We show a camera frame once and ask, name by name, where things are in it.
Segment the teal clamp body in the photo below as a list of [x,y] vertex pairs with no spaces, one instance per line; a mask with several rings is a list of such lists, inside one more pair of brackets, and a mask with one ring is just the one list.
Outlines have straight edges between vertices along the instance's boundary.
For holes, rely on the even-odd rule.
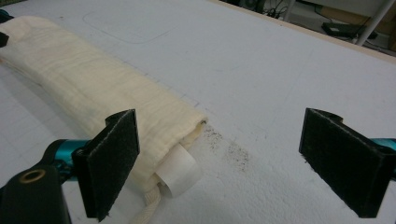
[[[393,139],[393,138],[372,138],[371,140],[380,146],[390,147],[391,149],[396,151],[396,139]],[[396,167],[393,170],[393,180],[396,181]]]
[[72,153],[82,147],[85,147],[90,140],[65,140],[58,147],[55,154],[54,165],[61,173],[61,175],[68,175],[68,180],[76,181],[76,177],[73,175],[73,159]]

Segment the table surface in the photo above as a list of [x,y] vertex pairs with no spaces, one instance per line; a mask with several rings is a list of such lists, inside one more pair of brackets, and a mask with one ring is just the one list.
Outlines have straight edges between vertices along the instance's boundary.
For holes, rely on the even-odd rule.
[[[4,7],[48,18],[123,60],[209,117],[191,155],[204,176],[163,197],[151,223],[394,223],[391,182],[361,219],[298,152],[307,107],[368,137],[396,136],[396,60],[281,21],[203,0],[35,0]],[[52,99],[0,65],[0,185],[59,138],[87,135]],[[64,184],[74,223],[85,218]],[[128,223],[144,199],[126,184],[104,223]]]

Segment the cable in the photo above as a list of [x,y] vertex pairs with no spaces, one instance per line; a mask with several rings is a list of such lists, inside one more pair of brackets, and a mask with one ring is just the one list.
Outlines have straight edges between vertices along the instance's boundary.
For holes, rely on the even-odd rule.
[[273,7],[272,7],[272,3],[273,3],[273,0],[270,0],[270,8],[264,8],[264,13],[267,13],[268,15],[270,15],[270,12],[274,9]]
[[274,18],[274,17],[276,16],[276,11],[275,11],[274,8],[271,8],[271,9],[268,11],[268,16],[269,16],[269,17],[272,17],[272,18]]
[[275,11],[277,10],[277,8],[279,7],[279,5],[283,2],[283,0],[280,0],[280,2],[276,5],[275,7]]
[[370,40],[366,40],[366,42],[369,43],[370,45],[372,45],[373,47],[378,48],[378,49],[385,49],[385,48],[379,47],[377,44],[371,42]]
[[323,18],[326,18],[326,19],[329,20],[331,23],[333,23],[333,21],[332,21],[331,18],[329,18],[329,17],[327,17],[327,16],[324,16],[324,15],[322,15],[321,13],[319,13],[319,12],[317,11],[317,6],[318,6],[318,5],[315,5],[315,6],[314,6],[315,13],[317,13],[319,16],[321,16],[321,17],[323,17]]
[[282,13],[284,13],[284,12],[286,12],[288,10],[288,7],[282,7],[280,10],[279,10],[279,14],[282,14]]
[[373,47],[374,47],[374,48],[373,48],[373,47],[371,47],[371,46],[368,46],[366,43],[364,43],[363,46],[366,47],[367,49],[375,49],[376,51],[378,51],[378,52],[380,52],[380,53],[384,53],[384,54],[388,54],[388,55],[392,56],[391,54],[385,52],[384,49],[382,49],[382,48],[379,47],[378,45],[372,44],[372,43],[370,43],[370,42],[367,41],[367,40],[366,40],[366,42],[369,43],[369,44],[371,44],[371,45],[373,45]]
[[270,0],[270,8],[266,8],[264,3],[264,5],[262,6],[262,14],[268,13],[271,10],[271,5],[272,5],[271,3],[272,0]]

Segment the wooden edge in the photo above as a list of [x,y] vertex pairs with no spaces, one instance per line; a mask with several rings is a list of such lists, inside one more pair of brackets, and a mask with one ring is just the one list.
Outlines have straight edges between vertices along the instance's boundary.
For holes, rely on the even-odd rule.
[[263,20],[274,22],[274,23],[276,23],[276,24],[278,24],[280,26],[285,26],[285,27],[288,27],[288,28],[293,29],[295,31],[299,31],[299,32],[302,32],[302,33],[307,34],[307,35],[312,35],[312,36],[314,36],[316,38],[319,38],[319,39],[322,39],[322,40],[326,40],[326,41],[334,43],[336,45],[339,45],[339,46],[342,46],[342,47],[345,47],[345,48],[349,48],[349,49],[353,49],[353,50],[356,50],[356,51],[358,51],[360,53],[367,54],[369,56],[375,57],[377,59],[380,59],[380,60],[383,60],[383,61],[386,61],[386,62],[389,62],[389,63],[396,64],[396,58],[395,57],[392,57],[390,55],[387,55],[387,54],[384,54],[384,53],[381,53],[381,52],[377,52],[377,51],[375,51],[373,49],[367,49],[367,48],[364,48],[364,47],[361,47],[361,46],[357,46],[357,45],[354,45],[354,44],[351,44],[351,43],[347,43],[347,42],[345,42],[343,40],[340,40],[340,39],[337,39],[337,38],[333,38],[333,37],[330,37],[328,35],[323,35],[321,33],[317,33],[315,31],[311,31],[311,30],[305,29],[303,27],[300,27],[300,26],[297,26],[297,25],[294,25],[294,24],[291,24],[291,23],[288,23],[288,22],[285,22],[285,21],[280,21],[280,20],[277,20],[277,19],[274,19],[274,18],[270,18],[270,17],[264,16],[262,14],[259,14],[257,12],[253,12],[253,11],[247,10],[245,8],[242,8],[242,7],[237,7],[237,6],[225,3],[225,2],[221,2],[219,0],[207,0],[207,1],[215,3],[215,4],[218,4],[218,5],[221,5],[221,6],[224,6],[224,7],[229,7],[229,8],[235,9],[235,10],[239,10],[239,11],[245,12],[247,14],[250,14],[252,16],[261,18]]

